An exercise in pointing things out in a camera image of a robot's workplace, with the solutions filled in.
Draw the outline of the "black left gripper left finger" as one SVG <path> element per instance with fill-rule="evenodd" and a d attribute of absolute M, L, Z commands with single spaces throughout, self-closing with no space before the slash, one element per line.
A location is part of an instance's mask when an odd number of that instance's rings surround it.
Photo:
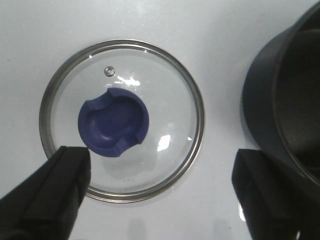
<path fill-rule="evenodd" d="M 0 200 L 2 240 L 67 240 L 91 181 L 86 147 L 61 146 Z"/>

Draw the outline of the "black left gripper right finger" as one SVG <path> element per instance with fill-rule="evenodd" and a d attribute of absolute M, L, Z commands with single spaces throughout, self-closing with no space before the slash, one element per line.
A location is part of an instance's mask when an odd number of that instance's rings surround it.
<path fill-rule="evenodd" d="M 239 149 L 231 182 L 254 240 L 318 240 L 320 205 L 260 150 Z"/>

